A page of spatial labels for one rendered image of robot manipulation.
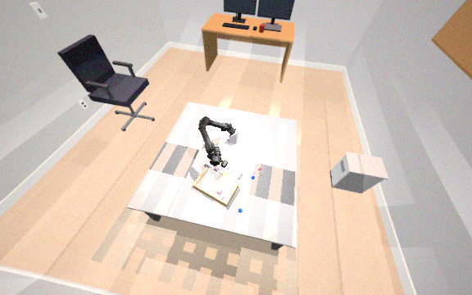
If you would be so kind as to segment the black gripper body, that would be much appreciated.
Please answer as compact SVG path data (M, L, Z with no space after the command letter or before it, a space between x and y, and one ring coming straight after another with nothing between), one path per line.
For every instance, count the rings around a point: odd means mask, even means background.
M222 158L221 156L222 156L222 154L220 154L220 162L221 162L220 165L221 165L223 168L225 168L225 167L229 164L229 162L226 161L226 160L221 160L221 158ZM211 159L212 157L209 157L209 155L207 155L207 158Z

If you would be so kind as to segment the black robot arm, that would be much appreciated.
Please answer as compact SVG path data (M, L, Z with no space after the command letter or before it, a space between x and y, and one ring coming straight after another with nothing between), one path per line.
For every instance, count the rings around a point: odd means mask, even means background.
M200 130L202 138L204 140L206 152L209 157L212 157L212 159L210 160L210 164L213 166L218 166L220 164L220 147L215 146L215 144L210 140L206 130L206 126L208 125L220 128L221 131L227 131L230 135L235 134L236 129L232 127L231 123L220 123L217 121L213 121L207 116L204 116L199 121L198 129Z

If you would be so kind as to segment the tan strip with red stripes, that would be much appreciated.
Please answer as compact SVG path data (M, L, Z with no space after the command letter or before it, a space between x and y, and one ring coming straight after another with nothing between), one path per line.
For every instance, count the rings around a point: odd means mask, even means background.
M231 152L226 151L226 153L222 156L221 160L226 160L226 161L227 161L227 159L229 158L229 156L230 156L231 154L232 154ZM221 163L220 163L220 164L221 164ZM218 165L218 167L219 167L218 171L219 171L220 168L221 168L220 164ZM217 171L217 172L218 172L218 171Z

